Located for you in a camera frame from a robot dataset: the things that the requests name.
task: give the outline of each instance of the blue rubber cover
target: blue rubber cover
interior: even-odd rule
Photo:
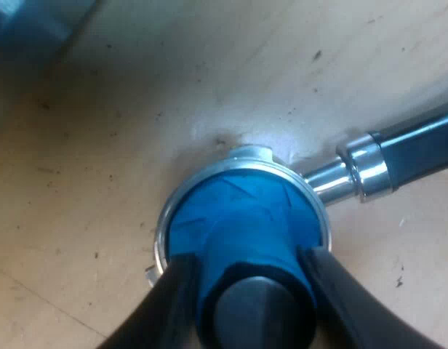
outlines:
[[[200,328],[204,300],[236,263],[280,268],[313,298],[296,255],[299,246],[319,245],[317,215],[295,186],[267,172],[241,169],[209,178],[184,198],[172,218],[167,253],[169,259],[194,253],[201,260]]]

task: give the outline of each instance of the dark spot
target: dark spot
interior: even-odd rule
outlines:
[[[398,289],[401,285],[403,285],[404,283],[401,282],[401,276],[397,279],[397,285],[396,288]]]
[[[46,167],[37,167],[36,170],[43,173],[55,173],[53,169],[48,169]]]
[[[313,61],[316,62],[321,56],[323,55],[323,52],[321,50],[318,50],[317,53],[313,56]]]
[[[222,138],[216,138],[216,145],[226,145],[227,144],[227,142],[224,140],[224,139],[222,139]]]
[[[48,104],[48,102],[45,102],[45,101],[43,101],[43,100],[37,100],[37,102],[38,102],[38,106],[39,106],[41,109],[44,109],[44,110],[46,110],[46,111],[49,110],[49,104]]]

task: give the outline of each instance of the dust speck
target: dust speck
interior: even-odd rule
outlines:
[[[396,285],[396,289],[398,289],[401,285],[403,285],[404,283],[401,280],[401,276],[397,279],[397,285]]]
[[[313,61],[316,62],[321,56],[323,55],[323,52],[321,50],[318,50],[317,53],[313,56]]]
[[[43,100],[37,100],[37,102],[38,102],[38,106],[40,107],[40,109],[44,109],[46,111],[48,111],[50,109],[48,102],[45,102]]]
[[[217,137],[215,140],[215,143],[216,143],[216,145],[226,145],[227,144],[227,142],[224,139],[222,139],[221,137]]]

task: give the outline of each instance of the black tool handle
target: black tool handle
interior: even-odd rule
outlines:
[[[342,330],[342,348],[441,348],[380,304],[325,248],[300,250],[299,262],[313,287],[319,318],[329,329]]]
[[[393,189],[448,167],[448,104],[372,136],[378,142]]]
[[[185,348],[194,326],[199,262],[175,257],[134,313],[98,349]]]

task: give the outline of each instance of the blue object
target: blue object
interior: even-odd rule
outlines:
[[[223,172],[197,185],[175,212],[168,258],[194,253],[202,263],[197,302],[201,327],[204,301],[232,266],[271,266],[311,286],[297,262],[297,248],[321,246],[315,210],[290,182],[263,171]]]

